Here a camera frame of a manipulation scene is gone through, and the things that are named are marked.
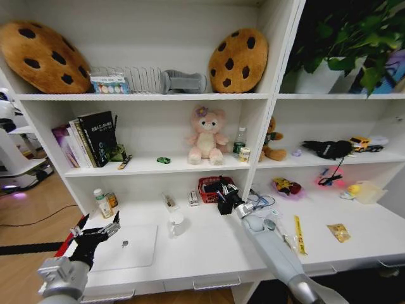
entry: red basket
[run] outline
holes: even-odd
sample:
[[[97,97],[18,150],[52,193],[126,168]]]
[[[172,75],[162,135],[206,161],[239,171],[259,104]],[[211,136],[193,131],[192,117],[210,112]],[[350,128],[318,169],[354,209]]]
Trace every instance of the red basket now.
[[[223,178],[226,180],[227,183],[235,184],[231,178],[226,176],[223,176]],[[211,185],[219,181],[219,176],[204,177],[198,180],[198,192],[200,192],[200,196],[205,203],[217,203],[218,195],[216,193],[205,193],[203,185]]]

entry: yellow stick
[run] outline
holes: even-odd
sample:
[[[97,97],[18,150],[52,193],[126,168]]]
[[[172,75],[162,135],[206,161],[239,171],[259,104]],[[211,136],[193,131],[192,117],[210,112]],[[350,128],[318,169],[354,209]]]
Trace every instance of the yellow stick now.
[[[296,223],[296,234],[298,237],[298,251],[302,255],[307,255],[305,252],[304,239],[302,238],[301,224],[299,223],[299,217],[297,215],[294,215],[294,222]]]

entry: plastic bottle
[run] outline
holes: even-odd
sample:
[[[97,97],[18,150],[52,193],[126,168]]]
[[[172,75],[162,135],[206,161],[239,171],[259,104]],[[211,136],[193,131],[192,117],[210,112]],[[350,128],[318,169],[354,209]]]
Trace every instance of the plastic bottle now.
[[[111,209],[106,197],[104,196],[103,190],[96,189],[93,191],[93,195],[96,197],[96,202],[99,205],[103,217],[106,219],[113,216],[114,211]]]
[[[239,131],[234,142],[234,155],[239,157],[239,150],[244,146],[246,146],[246,128],[239,127]]]

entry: cookie plush pillow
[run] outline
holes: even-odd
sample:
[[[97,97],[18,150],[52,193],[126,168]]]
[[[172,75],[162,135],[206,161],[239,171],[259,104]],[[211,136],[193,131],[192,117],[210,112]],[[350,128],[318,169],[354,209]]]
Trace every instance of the cookie plush pillow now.
[[[209,61],[213,90],[221,93],[250,91],[260,81],[267,55],[266,37],[258,30],[243,28],[230,34]]]
[[[44,93],[85,93],[89,66],[62,35],[36,22],[10,22],[0,33],[9,67]]]

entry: wooden floor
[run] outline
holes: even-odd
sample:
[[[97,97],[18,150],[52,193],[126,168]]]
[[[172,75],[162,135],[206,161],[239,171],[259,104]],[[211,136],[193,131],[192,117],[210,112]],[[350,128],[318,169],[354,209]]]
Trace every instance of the wooden floor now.
[[[0,196],[0,224],[20,225],[43,219],[60,208],[75,204],[57,173],[24,193]],[[0,227],[0,245],[64,241],[82,214],[69,207],[53,217],[27,227]],[[0,256],[0,299],[2,304],[37,303],[42,284],[36,270],[55,252]],[[179,291],[136,296],[120,304],[232,304],[230,289]]]

